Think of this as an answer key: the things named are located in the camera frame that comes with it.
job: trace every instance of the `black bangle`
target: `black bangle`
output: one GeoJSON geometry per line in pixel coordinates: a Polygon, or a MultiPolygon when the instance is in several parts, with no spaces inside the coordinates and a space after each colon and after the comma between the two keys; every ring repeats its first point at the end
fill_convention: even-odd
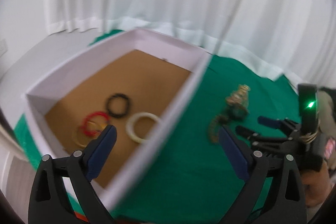
{"type": "Polygon", "coordinates": [[[114,118],[122,118],[124,116],[126,116],[129,112],[129,108],[131,106],[131,102],[130,99],[128,98],[127,95],[123,94],[123,93],[116,93],[114,95],[112,95],[111,97],[109,97],[106,101],[106,112],[109,114],[109,116],[114,117],[114,118]],[[113,111],[110,110],[110,102],[115,99],[115,98],[123,98],[126,100],[126,105],[125,105],[125,111],[123,113],[114,113],[113,111]]]}

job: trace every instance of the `blue gripper pad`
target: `blue gripper pad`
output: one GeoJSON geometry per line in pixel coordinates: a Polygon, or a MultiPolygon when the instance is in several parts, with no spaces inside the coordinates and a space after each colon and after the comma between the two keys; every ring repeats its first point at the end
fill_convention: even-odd
{"type": "Polygon", "coordinates": [[[115,145],[115,142],[117,141],[117,130],[114,126],[110,126],[106,133],[104,131],[101,134],[105,135],[102,140],[100,140],[100,143],[87,161],[87,171],[85,177],[88,181],[98,177],[113,146],[115,145]]]}
{"type": "Polygon", "coordinates": [[[233,133],[229,133],[229,130],[229,128],[225,127],[219,129],[219,144],[229,159],[236,176],[247,182],[250,178],[249,169],[253,164],[253,159],[250,156],[252,150],[243,141],[238,140],[236,136],[232,136],[233,133]]]}
{"type": "Polygon", "coordinates": [[[281,120],[274,120],[264,116],[258,117],[258,123],[273,129],[279,129],[281,126],[281,120]]]}

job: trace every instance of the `green led light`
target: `green led light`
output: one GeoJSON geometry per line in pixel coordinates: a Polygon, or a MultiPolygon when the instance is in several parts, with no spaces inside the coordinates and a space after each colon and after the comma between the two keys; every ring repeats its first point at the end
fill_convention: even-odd
{"type": "Polygon", "coordinates": [[[308,107],[309,107],[309,108],[312,108],[314,104],[315,104],[315,102],[310,102],[310,103],[308,104],[308,107]]]}

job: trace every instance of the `stack of bangles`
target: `stack of bangles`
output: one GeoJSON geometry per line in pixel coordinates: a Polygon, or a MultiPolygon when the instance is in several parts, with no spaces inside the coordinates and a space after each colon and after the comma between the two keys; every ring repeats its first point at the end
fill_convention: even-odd
{"type": "MultiPolygon", "coordinates": [[[[105,108],[106,108],[106,112],[103,111],[96,111],[93,113],[90,113],[89,115],[87,115],[82,122],[82,125],[79,126],[73,133],[72,133],[72,139],[74,141],[74,143],[76,145],[78,145],[81,148],[85,148],[86,145],[83,145],[81,143],[79,143],[77,135],[78,132],[81,130],[87,137],[93,138],[97,135],[97,133],[100,133],[104,130],[104,128],[106,127],[106,125],[110,124],[110,117],[114,117],[114,118],[122,118],[124,116],[126,116],[129,113],[129,109],[130,109],[130,99],[128,98],[127,95],[122,94],[122,93],[115,93],[114,95],[112,95],[111,97],[109,97],[106,101],[105,104],[105,108]],[[115,98],[122,98],[126,101],[125,104],[125,110],[123,113],[115,113],[110,109],[110,103],[112,100],[114,100],[115,98]],[[93,119],[95,117],[103,117],[105,119],[105,124],[99,124],[97,122],[94,122],[93,119]],[[89,130],[88,126],[89,124],[95,125],[96,130],[89,130]]],[[[144,143],[147,140],[142,139],[140,137],[138,137],[135,132],[134,132],[134,124],[143,117],[147,117],[150,118],[152,120],[154,120],[155,122],[160,122],[160,118],[152,113],[148,113],[148,112],[139,112],[139,113],[135,113],[134,115],[132,115],[126,123],[126,133],[127,135],[135,142],[137,143],[144,143]]]]}
{"type": "Polygon", "coordinates": [[[87,115],[83,120],[83,124],[81,126],[77,127],[77,129],[72,133],[72,140],[79,147],[85,148],[86,145],[83,145],[78,141],[78,138],[77,138],[78,132],[80,130],[82,130],[82,132],[86,136],[93,138],[93,137],[96,136],[97,133],[100,133],[101,131],[103,131],[104,128],[106,127],[106,125],[108,125],[108,124],[110,124],[110,118],[109,118],[107,113],[102,112],[102,111],[93,112],[93,113],[87,115]],[[95,118],[95,117],[103,117],[105,119],[105,124],[98,124],[97,122],[92,121],[92,119],[95,118]],[[94,131],[88,130],[88,125],[89,124],[95,125],[98,129],[94,130],[94,131]]]}

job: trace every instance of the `green cloth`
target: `green cloth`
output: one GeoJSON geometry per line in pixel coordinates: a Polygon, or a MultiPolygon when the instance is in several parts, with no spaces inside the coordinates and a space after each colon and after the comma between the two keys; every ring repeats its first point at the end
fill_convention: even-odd
{"type": "Polygon", "coordinates": [[[104,33],[103,35],[96,37],[95,40],[89,44],[89,46],[96,44],[97,42],[120,32],[123,32],[123,30],[112,30],[109,33],[104,33]]]}
{"type": "MultiPolygon", "coordinates": [[[[157,224],[197,224],[216,223],[225,214],[243,182],[237,179],[221,147],[209,142],[207,128],[225,106],[225,97],[239,84],[251,88],[250,114],[244,126],[265,136],[282,136],[280,131],[259,125],[257,117],[288,117],[299,121],[297,95],[284,76],[273,82],[258,77],[236,60],[213,56],[196,94],[165,147],[144,178],[111,212],[113,216],[157,224]]],[[[36,168],[41,155],[24,117],[15,133],[36,168]]],[[[269,185],[268,179],[255,208],[262,207],[269,185]]],[[[76,205],[74,209],[81,212],[78,207],[76,205]]]]}

